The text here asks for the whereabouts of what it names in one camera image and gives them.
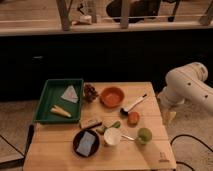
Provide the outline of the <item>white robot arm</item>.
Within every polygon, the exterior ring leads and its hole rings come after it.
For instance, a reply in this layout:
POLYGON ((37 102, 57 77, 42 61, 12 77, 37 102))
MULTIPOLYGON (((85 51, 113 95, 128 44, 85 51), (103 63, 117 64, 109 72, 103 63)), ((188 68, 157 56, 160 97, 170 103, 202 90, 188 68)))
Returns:
POLYGON ((208 70, 200 62, 174 68, 166 74, 166 86, 157 95, 165 126, 176 116, 173 108, 182 105, 185 100, 200 105, 213 115, 213 88, 205 84, 207 78, 208 70))

